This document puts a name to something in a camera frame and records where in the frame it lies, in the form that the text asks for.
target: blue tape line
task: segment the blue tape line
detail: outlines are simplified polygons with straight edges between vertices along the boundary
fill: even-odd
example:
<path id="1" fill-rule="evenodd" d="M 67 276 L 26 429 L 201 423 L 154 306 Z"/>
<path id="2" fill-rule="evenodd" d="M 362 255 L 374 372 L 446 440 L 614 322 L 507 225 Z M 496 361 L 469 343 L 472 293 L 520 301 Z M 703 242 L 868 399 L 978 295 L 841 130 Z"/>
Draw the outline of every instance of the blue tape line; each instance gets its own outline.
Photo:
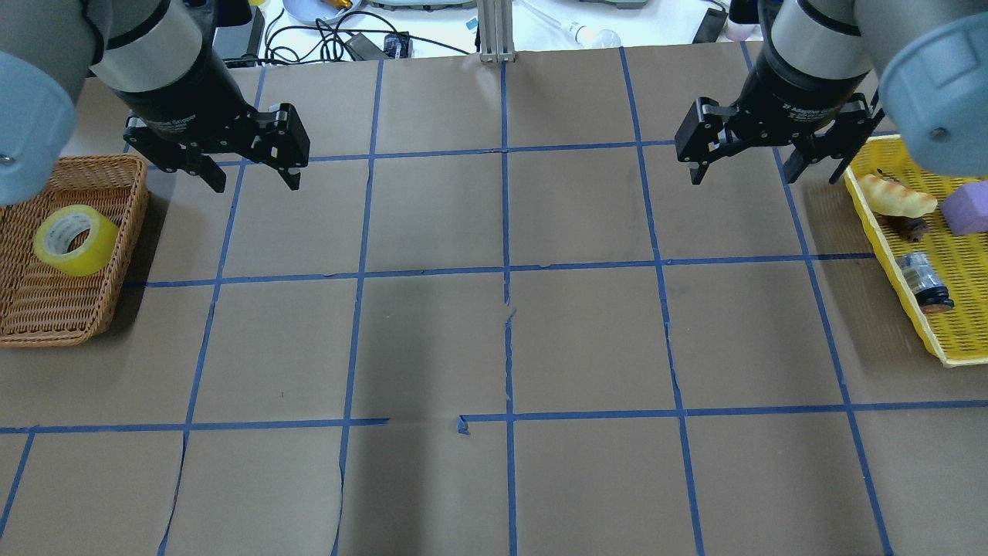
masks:
<path id="1" fill-rule="evenodd" d="M 518 556 L 518 495 L 515 480 L 515 379 L 514 360 L 512 355 L 512 322 L 517 310 L 511 311 L 504 323 L 504 355 L 505 355 L 505 432 L 508 454 L 508 545 L 511 556 Z"/>
<path id="2" fill-rule="evenodd" d="M 162 282 L 127 282 L 123 284 L 126 288 L 192 288 L 196 286 L 215 286 L 214 279 L 204 280 L 173 280 Z"/>
<path id="3" fill-rule="evenodd" d="M 798 414 L 831 414 L 843 413 L 843 405 L 823 406 L 767 406 L 760 408 L 702 408 L 686 410 L 689 417 L 723 417 L 723 416 L 777 416 Z"/>
<path id="4" fill-rule="evenodd" d="M 267 74 L 268 68 L 261 66 L 261 75 L 258 76 L 257 81 L 257 92 L 254 94 L 255 109 L 261 103 L 261 94 L 264 90 L 264 82 Z M 186 450 L 189 447 L 189 432 L 192 429 L 192 419 L 196 412 L 196 401 L 199 399 L 199 387 L 203 378 L 203 367 L 206 365 L 206 351 L 209 348 L 209 336 L 212 332 L 212 322 L 216 314 L 216 304 L 219 302 L 219 291 L 222 288 L 223 267 L 226 264 L 226 255 L 230 248 L 230 237 L 233 235 L 233 221 L 236 218 L 237 206 L 240 202 L 240 191 L 243 186 L 244 171 L 247 167 L 246 159 L 241 157 L 237 164 L 240 166 L 240 169 L 237 172 L 236 187 L 233 189 L 233 199 L 230 202 L 230 213 L 226 219 L 226 229 L 223 231 L 223 245 L 219 250 L 219 261 L 216 264 L 216 277 L 213 280 L 212 299 L 209 302 L 209 314 L 206 317 L 206 326 L 203 331 L 203 343 L 200 347 L 199 358 L 196 362 L 196 373 L 193 376 L 192 391 L 189 394 L 189 405 L 186 409 L 186 419 L 182 430 L 182 458 L 179 463 L 179 478 L 175 484 L 175 496 L 172 501 L 171 514 L 168 516 L 168 524 L 165 526 L 165 532 L 161 536 L 161 542 L 158 544 L 158 556 L 164 556 L 165 551 L 168 548 L 168 537 L 171 534 L 172 519 L 175 516 L 175 509 L 178 506 L 179 489 L 182 486 L 182 473 L 185 471 Z"/>
<path id="5" fill-rule="evenodd" d="M 619 142 L 587 142 L 587 143 L 575 143 L 575 144 L 541 144 L 541 145 L 531 145 L 531 146 L 512 146 L 509 147 L 511 152 L 547 152 L 556 150 L 588 150 L 592 148 L 623 148 L 635 146 L 636 143 L 633 141 L 619 141 Z"/>
<path id="6" fill-rule="evenodd" d="M 512 272 L 536 272 L 540 270 L 585 270 L 595 268 L 635 268 L 655 266 L 653 260 L 627 260 L 610 262 L 564 262 L 556 264 L 519 264 L 511 267 Z"/>
<path id="7" fill-rule="evenodd" d="M 182 474 L 185 473 L 185 458 L 189 453 L 189 434 L 186 431 L 182 436 L 182 455 L 179 457 L 178 480 L 175 482 L 175 491 L 172 493 L 172 508 L 168 512 L 168 521 L 165 523 L 165 532 L 158 542 L 158 556 L 165 556 L 168 549 L 168 539 L 172 534 L 172 523 L 175 521 L 175 511 L 179 507 L 179 488 L 182 486 Z"/>
<path id="8" fill-rule="evenodd" d="M 798 260 L 847 260 L 874 259 L 874 253 L 823 253 L 810 255 L 765 255 L 751 257 L 698 257 L 682 259 L 662 259 L 663 266 L 680 266 L 690 264 L 744 264 L 753 262 L 783 262 Z M 563 262 L 553 264 L 515 264 L 511 272 L 536 272 L 541 270 L 584 270 L 595 268 L 633 268 L 652 266 L 652 260 L 618 260 L 603 262 Z M 413 270 L 378 270 L 364 272 L 365 278 L 399 278 L 405 276 L 444 276 L 450 274 L 494 274 L 504 272 L 503 266 L 466 266 L 453 268 L 422 268 Z M 315 280 L 352 280 L 361 276 L 358 272 L 337 272 L 335 274 L 273 274 L 262 276 L 227 276 L 220 283 L 253 284 L 263 282 L 304 282 Z M 215 279 L 177 280 L 162 282 L 126 282 L 124 286 L 133 288 L 187 288 L 197 286 L 213 286 Z"/>
<path id="9" fill-rule="evenodd" d="M 504 260 L 504 304 L 511 305 L 511 240 L 508 226 L 511 220 L 508 163 L 508 69 L 501 63 L 501 248 Z"/>
<path id="10" fill-rule="evenodd" d="M 10 509 L 14 506 L 14 499 L 17 498 L 17 489 L 21 486 L 21 479 L 24 478 L 24 468 L 28 465 L 28 456 L 31 455 L 31 446 L 35 443 L 35 435 L 28 434 L 28 439 L 24 442 L 24 449 L 21 451 L 21 460 L 17 464 L 17 472 L 14 473 L 14 480 L 11 482 L 10 491 L 7 494 L 7 503 L 4 504 L 3 513 L 0 513 L 0 539 L 3 538 L 4 529 L 7 528 L 7 520 L 10 519 Z"/>
<path id="11" fill-rule="evenodd" d="M 988 400 L 948 400 L 945 402 L 881 402 L 877 404 L 851 404 L 856 412 L 894 412 L 901 410 L 962 410 L 988 408 Z"/>
<path id="12" fill-rule="evenodd" d="M 470 436 L 470 427 L 463 416 L 456 418 L 456 432 Z"/>
<path id="13" fill-rule="evenodd" d="M 431 156 L 472 156 L 477 154 L 496 154 L 504 152 L 503 148 L 464 148 L 457 150 L 420 150 L 411 152 L 383 152 L 375 154 L 375 158 L 425 158 Z"/>
<path id="14" fill-rule="evenodd" d="M 706 258 L 671 258 L 662 259 L 663 266 L 686 266 L 693 264 L 747 264 L 758 262 L 788 262 L 801 261 L 803 255 L 765 255 L 751 257 L 706 257 Z"/>
<path id="15" fill-rule="evenodd" d="M 856 260 L 856 259 L 874 259 L 874 253 L 825 253 L 809 255 L 813 260 Z"/>
<path id="16" fill-rule="evenodd" d="M 648 189 L 648 170 L 645 165 L 645 150 L 641 143 L 641 125 L 638 120 L 638 107 L 634 100 L 634 86 L 631 82 L 631 70 L 627 64 L 627 55 L 624 47 L 617 49 L 620 54 L 621 70 L 624 73 L 624 85 L 627 88 L 627 101 L 631 108 L 631 122 L 634 125 L 634 140 L 638 154 L 638 172 L 641 176 L 641 193 L 645 203 L 645 218 L 648 223 L 648 237 L 652 243 L 652 252 L 655 257 L 655 277 L 658 282 L 659 305 L 662 308 L 662 327 L 665 332 L 666 353 L 669 357 L 669 376 L 673 386 L 673 397 L 676 401 L 676 410 L 683 411 L 683 395 L 680 392 L 679 381 L 676 378 L 676 361 L 673 357 L 672 341 L 669 337 L 669 303 L 666 297 L 665 276 L 662 270 L 662 255 L 659 251 L 659 241 L 655 233 L 655 218 L 652 211 L 651 193 Z M 683 470 L 686 479 L 687 496 L 690 501 L 690 519 L 693 522 L 694 542 L 697 546 L 697 554 L 703 556 L 703 533 L 700 527 L 700 507 L 697 502 L 697 486 L 693 474 L 693 456 L 690 452 L 689 432 L 686 427 L 686 415 L 679 416 L 680 445 L 683 449 Z"/>
<path id="17" fill-rule="evenodd" d="M 357 345 L 361 332 L 361 309 L 364 304 L 364 274 L 368 262 L 368 236 L 371 229 L 371 199 L 373 193 L 374 160 L 377 153 L 377 124 L 380 120 L 380 92 L 384 79 L 384 61 L 377 62 L 377 78 L 374 85 L 373 115 L 370 119 L 370 155 L 368 156 L 368 187 L 364 196 L 364 225 L 361 230 L 361 258 L 357 278 L 357 296 L 354 302 L 354 323 L 350 332 L 350 361 L 347 364 L 347 393 L 343 408 L 343 419 L 350 421 L 354 407 L 354 382 L 357 375 Z M 347 454 L 350 450 L 350 427 L 344 424 L 340 437 L 340 515 L 337 520 L 336 538 L 333 541 L 332 556 L 340 551 L 340 528 L 343 525 L 343 489 L 347 478 Z"/>
<path id="18" fill-rule="evenodd" d="M 680 410 L 617 410 L 601 412 L 538 412 L 516 414 L 515 420 L 571 420 L 571 419 L 600 419 L 600 418 L 657 418 L 681 417 Z"/>
<path id="19" fill-rule="evenodd" d="M 309 162 L 339 162 L 342 160 L 367 160 L 367 154 L 334 154 L 331 156 L 309 156 Z"/>
<path id="20" fill-rule="evenodd" d="M 504 237 L 504 304 L 511 305 L 511 242 L 509 227 L 509 167 L 508 167 L 508 62 L 501 62 L 501 221 Z M 508 553 L 518 556 L 518 495 L 515 482 L 515 381 L 514 360 L 512 356 L 512 322 L 517 309 L 511 311 L 504 323 L 504 388 L 505 388 L 505 452 L 507 454 L 508 471 Z"/>
<path id="21" fill-rule="evenodd" d="M 254 93 L 254 109 L 261 109 L 261 95 L 264 93 L 264 82 L 268 78 L 268 66 L 261 66 L 261 75 L 257 78 L 257 91 Z"/>
<path id="22" fill-rule="evenodd" d="M 231 422 L 149 422 L 136 424 L 71 424 L 0 427 L 0 434 L 81 434 L 87 432 L 164 432 L 185 430 L 267 430 L 271 428 L 327 428 L 380 426 L 387 418 L 318 418 L 298 420 L 245 420 Z"/>
<path id="23" fill-rule="evenodd" d="M 447 276 L 451 274 L 496 274 L 500 266 L 473 266 L 464 268 L 424 268 L 421 270 L 378 270 L 365 273 L 367 278 L 399 278 L 404 276 Z"/>
<path id="24" fill-rule="evenodd" d="M 316 280 L 348 280 L 360 276 L 359 272 L 338 274 L 284 274 L 281 276 L 231 276 L 223 278 L 223 284 L 261 284 L 267 282 L 311 282 Z"/>
<path id="25" fill-rule="evenodd" d="M 748 70 L 750 71 L 752 68 L 752 63 L 751 53 L 748 51 L 748 45 L 746 45 L 744 41 L 739 42 L 738 45 L 741 46 L 741 55 L 744 56 L 744 64 L 748 66 Z"/>
<path id="26" fill-rule="evenodd" d="M 855 412 L 898 412 L 923 410 L 964 410 L 988 408 L 988 400 L 944 400 L 923 402 L 877 402 L 871 404 L 851 404 Z M 752 406 L 736 408 L 694 408 L 679 410 L 616 410 L 592 412 L 538 412 L 514 414 L 514 420 L 578 420 L 587 418 L 653 418 L 678 417 L 681 413 L 687 417 L 720 417 L 720 416 L 760 416 L 760 415 L 789 415 L 789 414 L 824 414 L 845 412 L 844 405 L 819 406 Z M 507 414 L 463 414 L 457 418 L 463 422 L 504 422 Z M 301 420 L 257 420 L 232 422 L 193 422 L 191 430 L 220 430 L 220 429 L 250 429 L 264 430 L 269 428 L 318 428 L 344 426 L 380 426 L 389 422 L 387 418 L 342 418 L 301 419 Z M 183 430 L 181 422 L 152 422 L 136 424 L 73 424 L 73 425 L 34 425 L 34 426 L 4 426 L 0 434 L 81 434 L 90 432 L 162 432 Z"/>
<path id="27" fill-rule="evenodd" d="M 884 402 L 852 404 L 856 412 L 895 412 L 916 410 L 951 410 L 988 408 L 988 400 L 950 400 L 944 402 Z M 844 413 L 847 406 L 829 404 L 818 406 L 754 406 L 737 408 L 695 408 L 683 410 L 617 410 L 591 412 L 539 412 L 514 414 L 514 420 L 583 420 L 599 418 L 670 418 L 670 417 L 729 417 L 772 416 L 799 414 Z M 504 422 L 506 414 L 464 414 L 459 419 L 471 422 Z"/>
<path id="28" fill-rule="evenodd" d="M 322 418 L 243 422 L 194 422 L 192 430 L 269 430 L 275 428 L 331 428 L 336 426 L 384 426 L 386 418 Z"/>
<path id="29" fill-rule="evenodd" d="M 799 238 L 799 248 L 804 255 L 809 254 L 809 247 L 806 243 L 806 236 L 803 233 L 802 223 L 799 219 L 799 211 L 796 210 L 795 201 L 792 198 L 792 190 L 785 181 L 785 170 L 782 166 L 782 157 L 779 150 L 772 148 L 773 157 L 776 160 L 776 168 L 779 171 L 779 179 L 782 182 L 782 189 L 785 191 L 785 201 L 789 206 L 789 213 L 792 215 L 792 223 L 796 228 L 796 236 Z M 848 425 L 851 428 L 851 437 L 854 440 L 855 450 L 858 452 L 858 459 L 862 467 L 864 477 L 864 487 L 867 490 L 868 501 L 871 504 L 871 512 L 874 515 L 875 525 L 878 529 L 878 536 L 881 539 L 881 546 L 885 554 L 891 555 L 892 544 L 888 538 L 888 531 L 885 528 L 885 519 L 881 513 L 881 505 L 878 503 L 878 494 L 875 491 L 874 481 L 871 478 L 870 467 L 865 454 L 865 443 L 862 440 L 861 432 L 858 430 L 858 419 L 851 404 L 851 393 L 848 391 L 847 381 L 844 377 L 844 368 L 841 365 L 841 357 L 837 352 L 837 342 L 834 340 L 834 333 L 830 327 L 830 319 L 827 316 L 827 307 L 823 302 L 823 294 L 820 291 L 820 283 L 816 276 L 816 269 L 813 262 L 807 258 L 805 261 L 806 272 L 809 274 L 810 286 L 813 289 L 813 298 L 816 301 L 816 308 L 820 313 L 820 322 L 823 325 L 823 332 L 827 338 L 827 348 L 830 350 L 830 358 L 834 365 L 834 375 L 837 378 L 837 385 L 841 390 L 841 398 L 844 400 L 844 407 L 847 411 Z"/>

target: wicker basket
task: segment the wicker basket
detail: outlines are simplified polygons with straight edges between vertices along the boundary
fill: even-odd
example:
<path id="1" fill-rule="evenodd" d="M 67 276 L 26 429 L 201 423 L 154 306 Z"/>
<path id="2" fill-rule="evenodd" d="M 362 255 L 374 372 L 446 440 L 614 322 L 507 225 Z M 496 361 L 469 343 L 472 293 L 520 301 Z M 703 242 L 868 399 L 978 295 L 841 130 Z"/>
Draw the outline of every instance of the wicker basket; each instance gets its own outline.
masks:
<path id="1" fill-rule="evenodd" d="M 888 226 L 881 226 L 867 205 L 858 177 L 877 174 L 878 168 L 905 185 L 929 193 L 941 201 L 964 183 L 982 177 L 947 178 L 927 172 L 909 157 L 899 136 L 872 138 L 845 172 L 848 191 L 862 219 L 864 233 L 895 288 L 927 351 L 945 367 L 988 363 L 988 234 L 956 236 L 950 233 L 939 210 L 925 218 L 930 232 L 920 243 L 910 243 Z M 924 315 L 896 264 L 896 257 L 910 251 L 925 251 L 934 269 L 950 289 L 956 309 L 939 315 Z"/>
<path id="2" fill-rule="evenodd" d="M 0 347 L 75 345 L 106 331 L 144 221 L 146 175 L 131 154 L 64 157 L 34 199 L 0 207 Z M 74 204 L 120 228 L 110 264 L 90 276 L 63 274 L 32 251 L 41 222 Z"/>

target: brown object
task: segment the brown object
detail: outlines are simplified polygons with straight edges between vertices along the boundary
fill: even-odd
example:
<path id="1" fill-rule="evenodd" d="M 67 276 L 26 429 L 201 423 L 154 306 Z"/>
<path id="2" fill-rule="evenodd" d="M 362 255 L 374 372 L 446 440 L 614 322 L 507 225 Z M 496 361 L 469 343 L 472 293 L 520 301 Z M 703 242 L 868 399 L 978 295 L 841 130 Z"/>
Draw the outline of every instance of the brown object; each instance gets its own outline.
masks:
<path id="1" fill-rule="evenodd" d="M 0 347 L 75 345 L 106 331 L 144 221 L 146 175 L 132 154 L 64 157 L 34 199 L 0 207 Z M 120 228 L 110 264 L 90 276 L 63 274 L 32 250 L 41 222 L 74 204 Z"/>
<path id="2" fill-rule="evenodd" d="M 913 243 L 923 240 L 923 236 L 930 231 L 930 225 L 922 217 L 911 219 L 909 217 L 886 217 L 879 216 L 880 224 L 888 224 L 905 241 Z"/>

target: croissant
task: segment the croissant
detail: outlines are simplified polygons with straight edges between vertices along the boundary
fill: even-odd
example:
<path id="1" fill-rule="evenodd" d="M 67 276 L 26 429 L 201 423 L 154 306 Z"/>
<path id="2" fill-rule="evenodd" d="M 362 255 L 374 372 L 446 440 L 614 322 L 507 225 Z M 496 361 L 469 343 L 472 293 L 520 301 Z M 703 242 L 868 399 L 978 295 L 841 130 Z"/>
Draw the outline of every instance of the croissant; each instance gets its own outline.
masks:
<path id="1" fill-rule="evenodd" d="M 859 182 L 868 206 L 888 217 L 920 218 L 937 207 L 937 198 L 913 191 L 897 181 L 867 174 Z"/>

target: tape roll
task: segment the tape roll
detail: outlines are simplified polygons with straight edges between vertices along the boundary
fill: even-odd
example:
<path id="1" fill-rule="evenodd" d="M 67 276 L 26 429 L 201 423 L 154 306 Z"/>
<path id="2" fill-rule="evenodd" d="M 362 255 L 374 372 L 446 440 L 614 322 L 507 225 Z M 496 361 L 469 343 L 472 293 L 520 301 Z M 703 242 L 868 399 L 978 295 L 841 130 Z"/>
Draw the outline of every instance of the tape roll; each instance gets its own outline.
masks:
<path id="1" fill-rule="evenodd" d="M 89 232 L 77 248 L 72 240 Z M 35 256 L 70 276 L 89 276 L 102 270 L 114 256 L 117 225 L 86 205 L 69 205 L 44 219 L 35 233 Z"/>

